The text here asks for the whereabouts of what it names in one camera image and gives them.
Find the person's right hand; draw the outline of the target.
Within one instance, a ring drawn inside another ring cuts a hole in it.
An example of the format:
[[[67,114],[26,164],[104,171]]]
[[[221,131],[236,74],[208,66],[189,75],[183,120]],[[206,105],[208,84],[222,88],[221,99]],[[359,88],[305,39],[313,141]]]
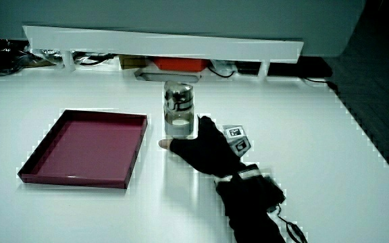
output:
[[[198,118],[195,139],[163,139],[159,146],[178,155],[197,171],[215,176],[217,183],[261,177],[256,165],[245,165],[240,161],[223,133],[207,116]]]

